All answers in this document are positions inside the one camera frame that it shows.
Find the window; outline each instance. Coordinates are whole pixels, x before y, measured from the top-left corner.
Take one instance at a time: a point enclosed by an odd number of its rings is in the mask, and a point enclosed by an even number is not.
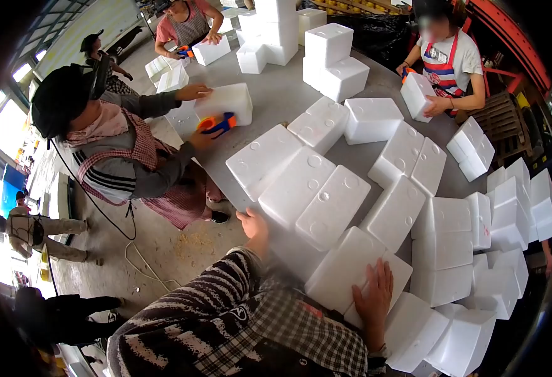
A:
[[[22,80],[31,71],[31,69],[30,64],[24,63],[22,67],[18,68],[18,70],[14,72],[12,77],[17,83],[19,83],[20,80]]]

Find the gray table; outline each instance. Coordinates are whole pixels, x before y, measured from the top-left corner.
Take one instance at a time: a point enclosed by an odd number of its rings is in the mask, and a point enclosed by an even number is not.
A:
[[[210,87],[245,82],[253,102],[253,123],[249,126],[236,127],[219,138],[214,148],[197,156],[199,163],[216,182],[232,204],[239,210],[252,207],[261,210],[258,203],[253,203],[235,181],[225,161],[274,125],[291,122],[316,102],[322,95],[303,82],[302,58],[303,47],[286,66],[268,64],[260,75],[242,74],[236,59],[237,48],[209,66],[196,62],[186,67],[190,82],[204,82]],[[355,97],[391,97],[400,108],[406,122],[417,131],[431,138],[446,150],[458,126],[447,115],[440,115],[430,123],[412,120],[401,95],[401,79],[374,60],[353,51],[351,56],[370,67],[366,88]],[[175,114],[181,119],[176,131],[186,139],[185,134],[196,127],[197,118],[191,112],[191,106],[185,106]],[[339,141],[325,155],[335,165],[343,165],[362,177],[371,185],[371,190],[357,211],[350,226],[358,225],[368,210],[373,206],[383,189],[367,177],[367,172],[376,161],[385,142],[359,145],[347,145],[345,138]],[[464,198],[475,191],[485,192],[486,177],[482,176],[468,183],[457,162],[448,153],[443,177],[437,191],[438,197]],[[276,224],[271,223],[271,248],[286,265],[300,278],[307,280],[325,253],[318,252],[305,241],[284,233]],[[407,263],[411,262],[411,240],[408,236],[396,254]]]

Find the hand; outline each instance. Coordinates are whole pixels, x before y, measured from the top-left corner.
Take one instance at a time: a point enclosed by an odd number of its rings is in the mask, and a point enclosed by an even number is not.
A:
[[[217,34],[214,31],[210,31],[209,34],[205,37],[205,39],[202,40],[201,43],[207,42],[208,44],[213,43],[214,45],[217,45],[222,40],[222,35]]]
[[[385,344],[385,318],[391,305],[393,292],[393,274],[389,262],[383,265],[383,259],[377,260],[376,271],[372,266],[366,266],[368,297],[362,297],[362,290],[351,287],[351,293],[356,305],[356,311],[364,324],[364,342],[369,352],[381,350]]]
[[[452,109],[452,99],[448,97],[437,97],[432,95],[425,96],[431,105],[425,109],[423,116],[425,117],[434,117],[446,111],[446,109]]]
[[[188,84],[175,92],[175,99],[178,101],[192,101],[198,98],[204,98],[211,94],[213,89],[204,84]]]

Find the cable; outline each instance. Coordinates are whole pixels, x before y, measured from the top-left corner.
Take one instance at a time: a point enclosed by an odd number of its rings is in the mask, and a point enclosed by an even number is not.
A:
[[[152,277],[152,276],[149,276],[149,275],[146,275],[144,272],[142,272],[138,267],[136,267],[135,264],[132,263],[131,260],[129,260],[129,258],[127,257],[127,249],[130,245],[134,245],[134,248],[135,248],[135,251],[138,252],[138,255],[140,256],[140,258],[144,261],[144,263],[148,266],[148,268],[151,270],[151,272],[153,273],[153,275],[155,277]],[[127,246],[125,247],[125,260],[127,260],[129,262],[129,264],[134,267],[136,269],[137,272],[141,273],[142,275],[146,276],[147,278],[149,279],[152,279],[154,281],[157,281],[159,283],[161,283],[163,285],[163,288],[165,288],[165,290],[167,292],[171,292],[171,290],[169,288],[167,288],[167,286],[165,285],[165,283],[171,283],[171,282],[174,282],[175,284],[178,285],[178,288],[181,287],[182,285],[175,279],[171,279],[171,280],[160,280],[159,279],[159,276],[157,275],[157,273],[155,272],[155,270],[152,269],[151,265],[148,264],[148,262],[146,262],[146,260],[144,259],[144,257],[142,256],[142,254],[140,253],[140,251],[138,250],[138,247],[134,244],[134,242],[130,242],[129,244],[127,244]]]

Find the woman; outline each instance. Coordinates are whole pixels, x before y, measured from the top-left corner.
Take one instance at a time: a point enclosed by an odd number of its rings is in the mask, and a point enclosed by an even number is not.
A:
[[[90,34],[84,38],[84,41],[81,42],[81,52],[85,53],[85,64],[93,66],[96,60],[100,60],[102,55],[108,56],[106,52],[102,51],[102,41],[99,36],[104,32],[104,29],[100,30],[98,34]],[[114,61],[111,60],[111,67],[106,76],[106,90],[116,94],[131,94],[138,96],[134,89],[131,89],[126,83],[122,82],[118,76],[113,75],[112,72],[119,72],[121,75],[127,77],[129,81],[132,81],[134,78],[123,68],[118,66]]]
[[[205,16],[213,19],[211,28]],[[165,17],[157,25],[155,51],[165,57],[181,59],[182,55],[167,51],[165,43],[174,41],[176,46],[192,47],[203,41],[217,45],[222,40],[218,30],[223,21],[224,15],[206,0],[172,0]]]
[[[369,296],[350,287],[360,335],[265,265],[268,228],[236,212],[249,241],[186,286],[137,313],[108,340],[113,376],[358,376],[385,374],[385,317],[393,276],[367,266]]]
[[[423,0],[413,4],[421,37],[396,69],[401,76],[418,59],[424,62],[423,75],[431,82],[437,96],[427,96],[431,105],[425,117],[443,112],[451,117],[459,109],[475,110],[485,105],[485,83],[481,57],[475,42],[453,25],[452,4],[447,0]],[[473,94],[465,95],[471,82]]]
[[[155,139],[143,120],[212,90],[192,84],[140,97],[105,92],[93,100],[93,78],[77,64],[61,67],[42,81],[32,101],[35,127],[70,151],[71,170],[84,189],[115,206],[140,199],[181,230],[195,220],[226,222],[227,214],[206,206],[207,198],[220,201],[222,193],[191,161],[211,146],[212,136],[196,132],[178,151]]]

